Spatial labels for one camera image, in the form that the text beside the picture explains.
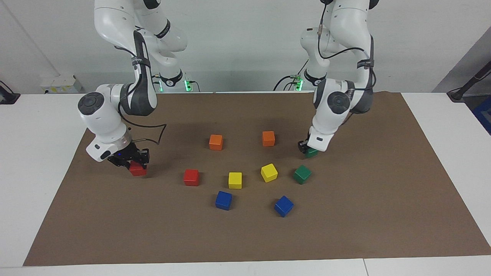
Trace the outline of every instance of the wooden block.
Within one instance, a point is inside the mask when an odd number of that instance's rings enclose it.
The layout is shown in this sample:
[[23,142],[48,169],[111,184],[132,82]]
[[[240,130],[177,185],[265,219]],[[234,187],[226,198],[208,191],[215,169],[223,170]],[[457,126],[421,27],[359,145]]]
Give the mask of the wooden block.
[[303,184],[307,181],[307,179],[310,177],[312,172],[307,169],[304,165],[301,165],[296,171],[295,174],[293,175],[293,178],[299,183]]
[[242,173],[231,172],[228,174],[228,188],[229,189],[242,189]]
[[199,171],[197,169],[187,169],[184,172],[184,184],[186,186],[199,186]]
[[274,131],[263,131],[263,147],[272,147],[275,141]]
[[209,146],[210,146],[211,150],[222,150],[223,149],[223,136],[212,134],[210,136]]
[[140,163],[137,163],[135,161],[130,162],[129,171],[133,176],[145,176],[145,175],[147,175],[147,169],[143,168],[143,166]]
[[293,206],[294,204],[291,200],[286,196],[282,196],[274,205],[274,209],[280,216],[285,217],[293,209]]
[[313,149],[313,148],[309,148],[305,153],[305,158],[312,158],[312,157],[316,156],[318,153],[319,153],[318,150]]
[[226,192],[218,192],[217,198],[215,200],[215,206],[223,210],[230,210],[230,205],[232,205],[232,194]]
[[264,181],[268,183],[278,177],[278,171],[273,164],[269,164],[261,168],[261,175]]

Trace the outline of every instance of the table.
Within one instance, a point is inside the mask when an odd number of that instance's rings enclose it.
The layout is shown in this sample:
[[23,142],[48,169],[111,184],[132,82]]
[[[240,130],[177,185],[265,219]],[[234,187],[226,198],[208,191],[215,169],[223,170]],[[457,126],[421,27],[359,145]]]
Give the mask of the table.
[[[445,94],[404,99],[443,167],[491,241],[491,137],[465,104]],[[489,275],[491,256],[253,263],[88,265],[20,268],[73,158],[85,126],[80,95],[23,95],[0,118],[1,275]]]

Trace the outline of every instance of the black cable clip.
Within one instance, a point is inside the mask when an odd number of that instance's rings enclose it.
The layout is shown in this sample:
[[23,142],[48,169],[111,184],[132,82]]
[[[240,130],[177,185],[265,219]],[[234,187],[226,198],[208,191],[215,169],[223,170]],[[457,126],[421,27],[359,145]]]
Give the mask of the black cable clip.
[[138,56],[132,57],[131,58],[131,65],[135,66],[137,64],[143,64],[143,65],[150,68],[150,61],[144,57],[138,57]]
[[373,59],[362,59],[358,62],[357,64],[357,69],[358,68],[361,68],[361,67],[365,67],[365,69],[368,69],[369,67],[373,67],[374,66],[374,61]]

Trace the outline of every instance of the red cube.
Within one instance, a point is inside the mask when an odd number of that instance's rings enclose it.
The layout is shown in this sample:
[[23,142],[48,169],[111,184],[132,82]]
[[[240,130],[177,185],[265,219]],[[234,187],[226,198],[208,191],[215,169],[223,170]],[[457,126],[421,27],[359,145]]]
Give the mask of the red cube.
[[184,172],[184,184],[186,184],[186,186],[198,186],[199,171],[197,169],[187,169]]
[[147,169],[143,168],[140,163],[131,161],[130,163],[130,173],[133,176],[144,176],[147,175]]

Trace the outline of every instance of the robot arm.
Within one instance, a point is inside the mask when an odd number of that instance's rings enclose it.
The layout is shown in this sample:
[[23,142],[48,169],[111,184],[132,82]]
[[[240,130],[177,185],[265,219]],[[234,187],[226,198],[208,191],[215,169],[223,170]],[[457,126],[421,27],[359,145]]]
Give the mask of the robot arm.
[[[302,35],[302,46],[309,54],[304,76],[316,86],[316,115],[312,119],[307,139],[299,142],[302,152],[306,152],[308,148],[326,151],[348,113],[362,114],[371,108],[375,75],[373,38],[366,24],[370,6],[370,0],[330,1],[324,14],[328,28],[321,25],[321,32],[312,28]],[[353,52],[359,60],[356,80],[353,82],[326,78],[329,61],[319,52],[336,53],[351,48],[356,48]]]
[[[131,55],[135,74],[133,83],[104,84],[79,101],[80,116],[96,136],[86,150],[98,162],[108,159],[131,171],[135,166],[145,170],[149,162],[148,149],[136,147],[121,114],[148,116],[157,107],[150,56],[158,57],[160,75],[182,74],[175,57],[163,57],[161,48],[169,53],[182,51],[187,40],[182,31],[170,27],[161,8],[157,0],[95,1],[97,32],[115,48]],[[135,26],[135,16],[143,28]]]

